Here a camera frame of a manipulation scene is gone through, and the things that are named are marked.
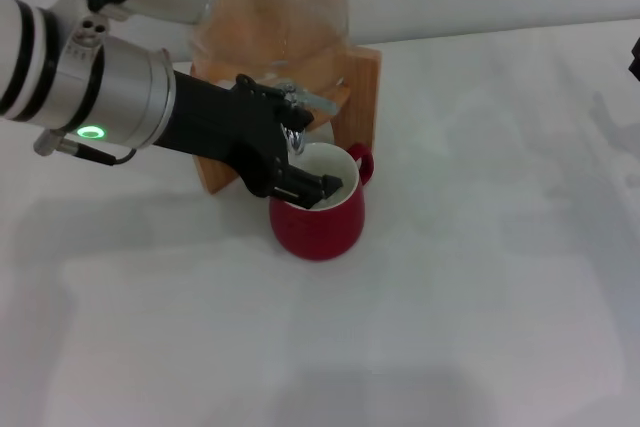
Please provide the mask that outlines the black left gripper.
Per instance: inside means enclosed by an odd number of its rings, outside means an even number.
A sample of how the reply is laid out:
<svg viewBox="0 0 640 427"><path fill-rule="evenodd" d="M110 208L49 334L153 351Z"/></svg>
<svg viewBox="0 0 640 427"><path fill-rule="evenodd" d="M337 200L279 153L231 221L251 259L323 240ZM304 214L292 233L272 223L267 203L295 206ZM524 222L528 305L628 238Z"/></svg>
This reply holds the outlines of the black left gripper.
<svg viewBox="0 0 640 427"><path fill-rule="evenodd" d="M282 127L307 128L314 120L296 91L260 86L245 75L230 89L179 72L175 81L173 109L156 146L219 161L254 196L307 210L343 187L339 177L284 167Z"/></svg>

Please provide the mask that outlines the clear glass dispenser jar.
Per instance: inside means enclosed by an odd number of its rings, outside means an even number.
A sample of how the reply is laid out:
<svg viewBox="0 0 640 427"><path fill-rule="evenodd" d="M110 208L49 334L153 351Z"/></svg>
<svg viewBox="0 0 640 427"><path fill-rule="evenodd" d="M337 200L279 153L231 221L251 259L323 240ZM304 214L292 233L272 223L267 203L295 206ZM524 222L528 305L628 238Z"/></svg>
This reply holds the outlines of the clear glass dispenser jar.
<svg viewBox="0 0 640 427"><path fill-rule="evenodd" d="M245 74L323 93L346 71L349 0L214 0L193 31L197 77L229 86Z"/></svg>

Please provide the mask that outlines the wooden dispenser stand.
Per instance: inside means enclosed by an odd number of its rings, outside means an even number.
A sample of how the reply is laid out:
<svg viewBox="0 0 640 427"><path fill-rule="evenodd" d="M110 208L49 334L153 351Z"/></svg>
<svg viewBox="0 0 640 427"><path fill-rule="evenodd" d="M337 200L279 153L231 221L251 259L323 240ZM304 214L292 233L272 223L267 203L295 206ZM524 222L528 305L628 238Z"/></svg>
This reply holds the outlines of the wooden dispenser stand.
<svg viewBox="0 0 640 427"><path fill-rule="evenodd" d="M372 149L376 134L381 63L382 54L378 50L348 47L345 81L328 91L328 99L337 104L338 113L334 116L314 113L314 122L307 133L316 134L330 123L337 146L349 148L361 143Z"/></svg>

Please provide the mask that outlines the chrome faucet with lever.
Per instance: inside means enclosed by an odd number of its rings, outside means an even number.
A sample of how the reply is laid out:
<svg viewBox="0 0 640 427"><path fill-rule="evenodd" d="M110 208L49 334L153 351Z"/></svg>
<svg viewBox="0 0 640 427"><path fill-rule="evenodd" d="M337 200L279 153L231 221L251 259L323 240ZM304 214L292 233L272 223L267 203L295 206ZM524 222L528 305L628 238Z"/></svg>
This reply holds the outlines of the chrome faucet with lever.
<svg viewBox="0 0 640 427"><path fill-rule="evenodd" d="M275 87L285 94L285 99L295 108L303 109L310 113L319 111L330 116L338 113L337 104L328 98L311 93L304 87L294 83L291 79L281 79ZM305 128L294 131L288 127L282 127L291 154L300 155L305 148Z"/></svg>

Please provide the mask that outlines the red ceramic cup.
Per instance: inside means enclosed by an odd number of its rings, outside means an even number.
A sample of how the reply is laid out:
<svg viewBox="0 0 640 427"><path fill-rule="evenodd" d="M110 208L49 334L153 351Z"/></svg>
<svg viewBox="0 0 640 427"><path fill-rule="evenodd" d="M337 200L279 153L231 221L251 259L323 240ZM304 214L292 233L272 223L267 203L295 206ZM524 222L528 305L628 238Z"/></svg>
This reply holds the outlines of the red ceramic cup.
<svg viewBox="0 0 640 427"><path fill-rule="evenodd" d="M364 186L375 168L371 149L355 144L344 150L327 143L311 143L292 163L310 174L328 174L343 186L311 209L273 199L269 205L272 230L293 255L311 261L334 259L355 245L365 223Z"/></svg>

